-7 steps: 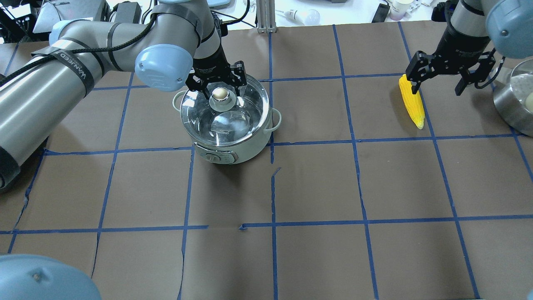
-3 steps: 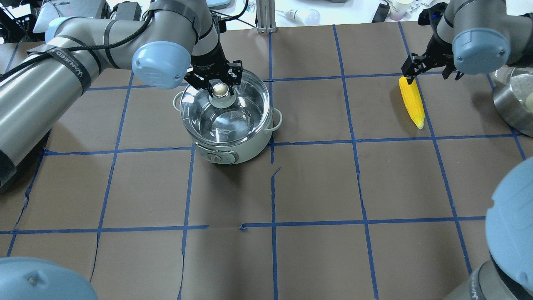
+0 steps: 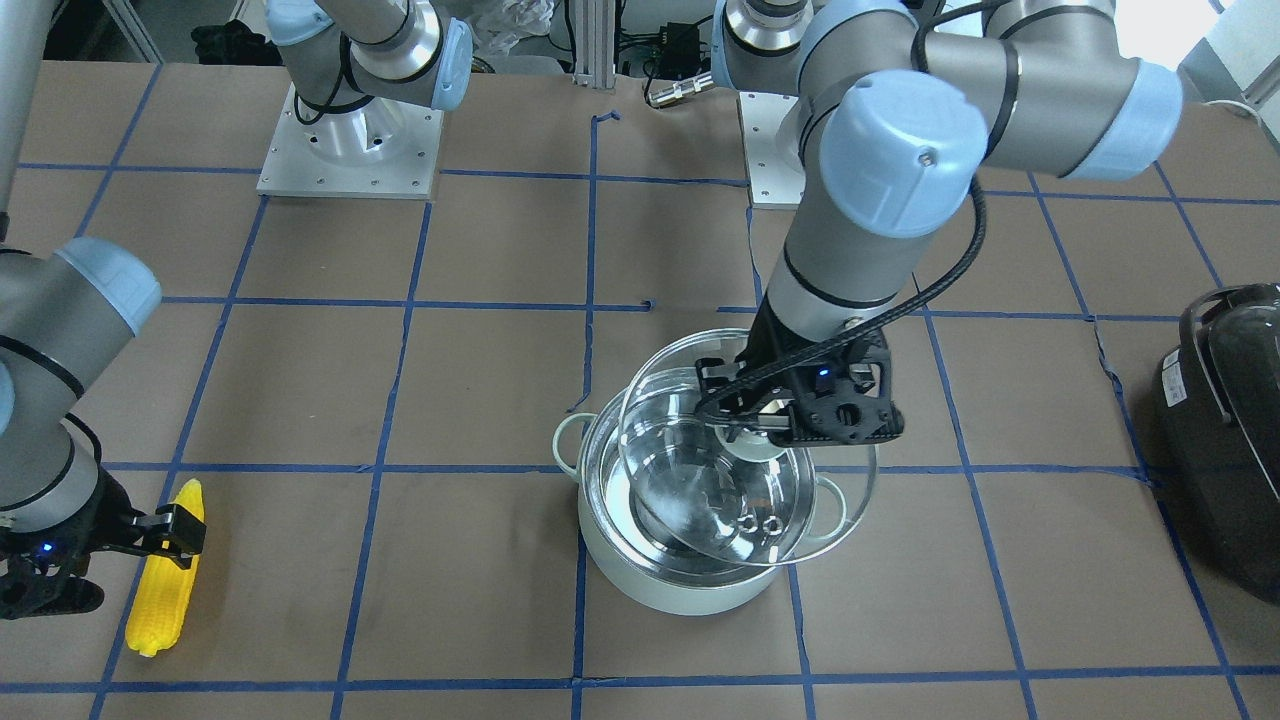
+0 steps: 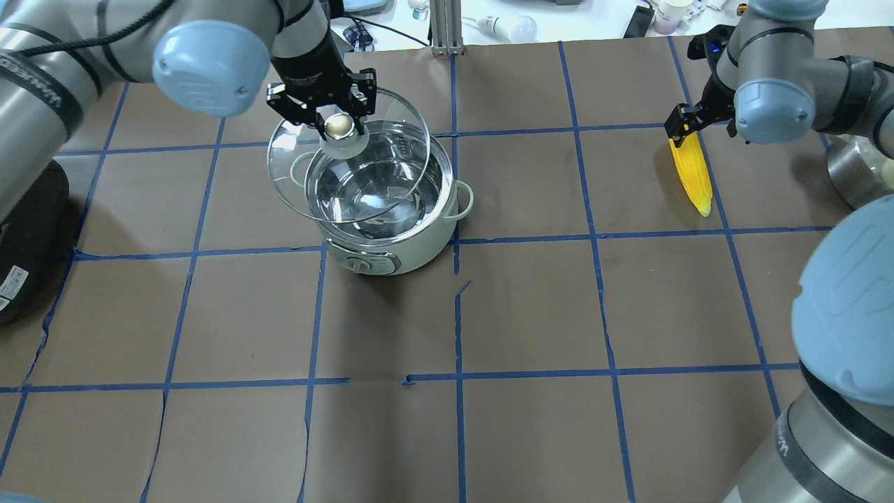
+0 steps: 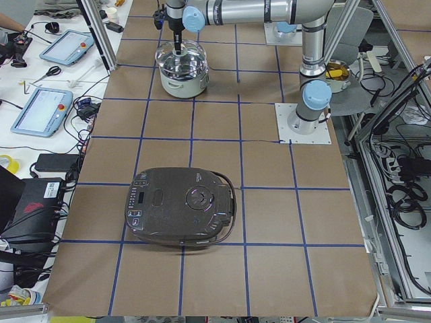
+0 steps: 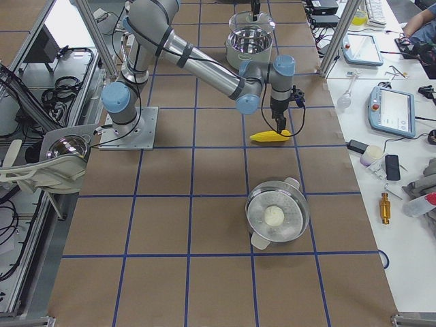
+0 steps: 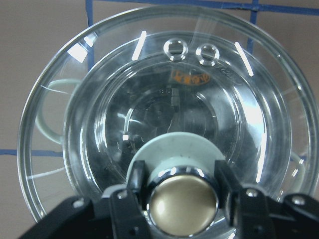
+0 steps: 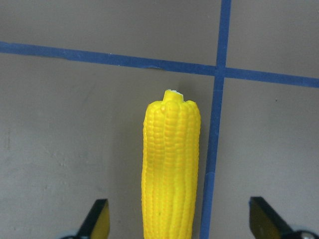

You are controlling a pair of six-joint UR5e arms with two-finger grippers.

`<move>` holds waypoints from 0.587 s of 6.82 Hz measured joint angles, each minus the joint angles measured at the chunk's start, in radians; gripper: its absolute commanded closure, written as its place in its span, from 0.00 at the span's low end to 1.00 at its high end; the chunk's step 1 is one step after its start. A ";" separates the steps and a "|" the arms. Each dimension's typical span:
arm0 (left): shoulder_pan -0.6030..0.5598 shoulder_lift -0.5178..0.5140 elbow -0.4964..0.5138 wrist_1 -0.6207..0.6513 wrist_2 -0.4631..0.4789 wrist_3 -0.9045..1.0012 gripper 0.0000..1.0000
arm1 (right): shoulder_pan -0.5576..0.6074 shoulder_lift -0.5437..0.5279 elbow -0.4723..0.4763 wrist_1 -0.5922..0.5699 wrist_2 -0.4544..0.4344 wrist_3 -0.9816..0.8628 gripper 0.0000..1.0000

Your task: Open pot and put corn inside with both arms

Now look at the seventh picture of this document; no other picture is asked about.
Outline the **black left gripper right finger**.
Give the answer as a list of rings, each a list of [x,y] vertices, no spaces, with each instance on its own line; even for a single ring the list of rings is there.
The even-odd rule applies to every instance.
[[[258,189],[244,187],[226,161],[215,162],[214,177],[218,199],[237,239],[273,239],[274,224],[269,216],[267,197]]]

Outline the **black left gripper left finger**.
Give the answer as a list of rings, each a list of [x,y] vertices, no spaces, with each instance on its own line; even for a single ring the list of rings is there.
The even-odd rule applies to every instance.
[[[149,224],[143,214],[146,164],[135,161],[126,187],[111,194],[111,219],[115,239],[151,239]]]

